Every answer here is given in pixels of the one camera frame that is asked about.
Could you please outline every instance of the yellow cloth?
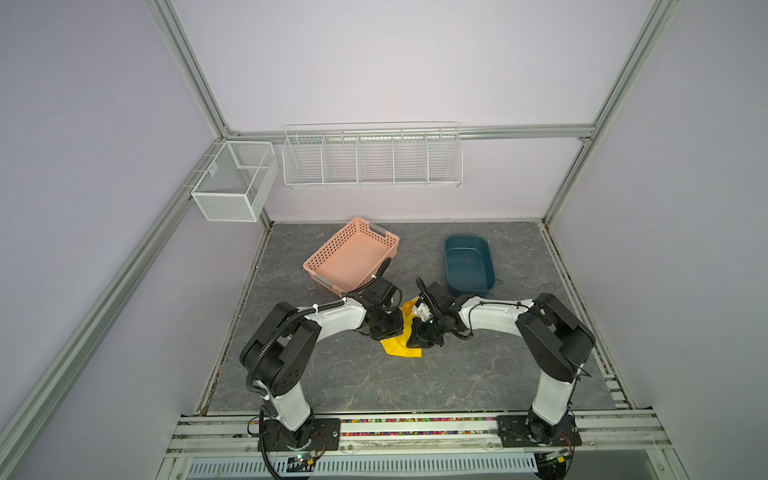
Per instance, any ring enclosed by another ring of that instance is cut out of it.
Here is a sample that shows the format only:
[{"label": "yellow cloth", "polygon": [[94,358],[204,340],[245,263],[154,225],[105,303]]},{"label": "yellow cloth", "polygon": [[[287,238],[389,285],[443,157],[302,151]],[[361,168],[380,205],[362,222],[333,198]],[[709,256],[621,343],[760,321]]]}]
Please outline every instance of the yellow cloth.
[{"label": "yellow cloth", "polygon": [[421,349],[410,349],[406,346],[406,342],[411,336],[411,324],[413,322],[413,317],[416,316],[416,314],[413,312],[413,307],[416,306],[416,300],[418,299],[419,298],[416,297],[409,302],[405,302],[400,308],[402,310],[402,335],[392,337],[391,339],[382,340],[382,346],[384,346],[384,350],[389,355],[404,356],[406,358],[415,359],[422,358]]}]

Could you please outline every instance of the pink plastic basket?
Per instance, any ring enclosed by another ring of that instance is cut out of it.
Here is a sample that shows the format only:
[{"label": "pink plastic basket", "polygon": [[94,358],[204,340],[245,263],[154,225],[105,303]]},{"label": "pink plastic basket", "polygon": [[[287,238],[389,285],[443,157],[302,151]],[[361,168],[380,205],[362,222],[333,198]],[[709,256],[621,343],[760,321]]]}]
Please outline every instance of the pink plastic basket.
[{"label": "pink plastic basket", "polygon": [[397,255],[400,237],[355,217],[304,262],[304,270],[336,295],[371,280],[387,257]]}]

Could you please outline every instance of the white wire basket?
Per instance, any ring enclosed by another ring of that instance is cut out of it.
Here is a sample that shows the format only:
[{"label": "white wire basket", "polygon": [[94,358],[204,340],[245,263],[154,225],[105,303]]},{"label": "white wire basket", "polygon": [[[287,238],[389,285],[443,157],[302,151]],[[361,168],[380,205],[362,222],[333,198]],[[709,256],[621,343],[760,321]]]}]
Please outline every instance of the white wire basket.
[{"label": "white wire basket", "polygon": [[257,222],[279,169],[270,142],[225,141],[192,197],[208,220]]},{"label": "white wire basket", "polygon": [[310,131],[283,148],[290,188],[456,186],[463,169],[458,127]]}]

